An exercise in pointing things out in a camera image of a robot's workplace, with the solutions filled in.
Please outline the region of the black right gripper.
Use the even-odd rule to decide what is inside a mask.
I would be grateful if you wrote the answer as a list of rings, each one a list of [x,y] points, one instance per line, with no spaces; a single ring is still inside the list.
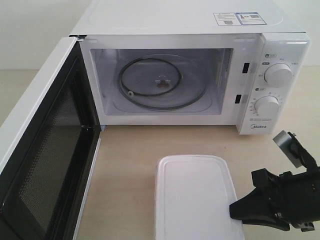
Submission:
[[[245,225],[289,231],[312,228],[320,219],[320,168],[296,139],[298,157],[306,171],[274,175],[267,169],[251,173],[255,189],[229,205],[229,215]]]

